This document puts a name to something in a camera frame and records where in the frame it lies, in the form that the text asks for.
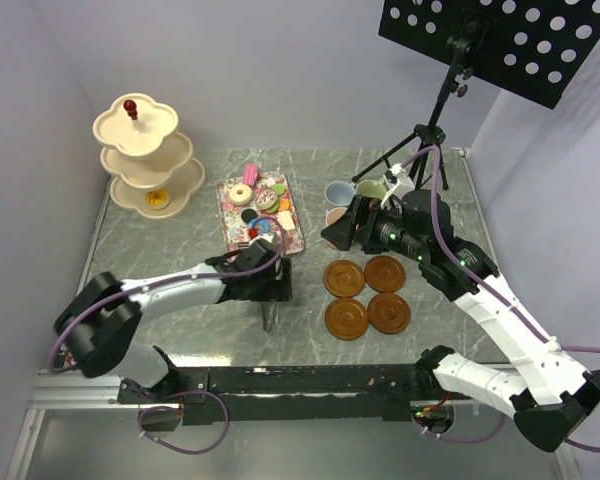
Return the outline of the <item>metal serving tongs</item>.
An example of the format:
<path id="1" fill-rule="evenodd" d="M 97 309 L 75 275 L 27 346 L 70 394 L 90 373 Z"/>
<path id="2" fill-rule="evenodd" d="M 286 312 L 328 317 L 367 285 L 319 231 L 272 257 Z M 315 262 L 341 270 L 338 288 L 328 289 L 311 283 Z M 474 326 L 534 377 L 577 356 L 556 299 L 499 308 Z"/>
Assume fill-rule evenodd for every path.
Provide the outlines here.
<path id="1" fill-rule="evenodd" d="M 267 301 L 260 304 L 262 314 L 262 327 L 266 333 L 272 331 L 277 324 L 278 319 L 278 302 Z"/>

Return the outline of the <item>yellow toy tart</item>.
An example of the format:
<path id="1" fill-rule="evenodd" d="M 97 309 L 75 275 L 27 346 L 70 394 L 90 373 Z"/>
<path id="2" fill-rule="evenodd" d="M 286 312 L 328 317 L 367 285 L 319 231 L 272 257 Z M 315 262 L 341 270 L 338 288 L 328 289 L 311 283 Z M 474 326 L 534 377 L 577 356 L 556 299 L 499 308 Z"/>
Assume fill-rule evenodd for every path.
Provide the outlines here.
<path id="1" fill-rule="evenodd" d="M 145 201 L 152 210 L 162 210 L 170 205 L 171 197 L 166 189 L 161 188 L 148 192 Z"/>

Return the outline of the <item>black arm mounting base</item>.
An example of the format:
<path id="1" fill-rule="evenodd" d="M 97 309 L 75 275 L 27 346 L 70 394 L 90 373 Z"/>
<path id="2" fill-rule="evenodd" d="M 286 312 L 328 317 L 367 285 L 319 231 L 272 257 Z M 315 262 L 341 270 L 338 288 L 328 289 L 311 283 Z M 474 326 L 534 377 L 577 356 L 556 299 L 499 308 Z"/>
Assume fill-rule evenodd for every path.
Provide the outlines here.
<path id="1" fill-rule="evenodd" d="M 223 400 L 233 422 L 358 418 L 409 422 L 417 406 L 446 395 L 431 374 L 414 364 L 182 367 L 179 373 L 176 383 L 160 393 L 142 394 L 124 380 L 117 402 L 180 407 L 185 426 L 226 419 L 208 393 Z"/>

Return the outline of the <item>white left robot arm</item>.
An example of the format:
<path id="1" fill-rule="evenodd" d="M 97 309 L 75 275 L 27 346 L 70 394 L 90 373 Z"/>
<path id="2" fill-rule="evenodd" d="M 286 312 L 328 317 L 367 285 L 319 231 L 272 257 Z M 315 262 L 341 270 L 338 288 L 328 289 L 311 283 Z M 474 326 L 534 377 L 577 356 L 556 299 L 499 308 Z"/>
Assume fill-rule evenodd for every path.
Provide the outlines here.
<path id="1" fill-rule="evenodd" d="M 260 304 L 269 325 L 277 303 L 292 298 L 291 275 L 290 258 L 266 239 L 158 277 L 118 280 L 104 272 L 55 320 L 50 354 L 65 347 L 84 377 L 115 374 L 139 395 L 164 402 L 189 385 L 161 348 L 135 341 L 141 323 L 196 306 L 244 301 Z"/>

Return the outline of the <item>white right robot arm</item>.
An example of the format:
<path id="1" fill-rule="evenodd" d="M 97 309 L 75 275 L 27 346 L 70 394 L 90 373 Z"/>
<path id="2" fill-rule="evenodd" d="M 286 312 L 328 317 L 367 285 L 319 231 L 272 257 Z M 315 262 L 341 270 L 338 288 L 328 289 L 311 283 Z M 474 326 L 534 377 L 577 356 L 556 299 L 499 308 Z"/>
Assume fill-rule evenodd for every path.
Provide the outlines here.
<path id="1" fill-rule="evenodd" d="M 523 437 L 552 453 L 600 404 L 600 370 L 574 359 L 524 308 L 494 261 L 455 235 L 450 207 L 433 190 L 405 194 L 398 209 L 357 195 L 321 236 L 340 251 L 392 251 L 417 263 L 421 276 L 470 316 L 509 360 L 507 374 L 437 346 L 422 354 L 419 392 L 470 397 L 511 418 Z"/>

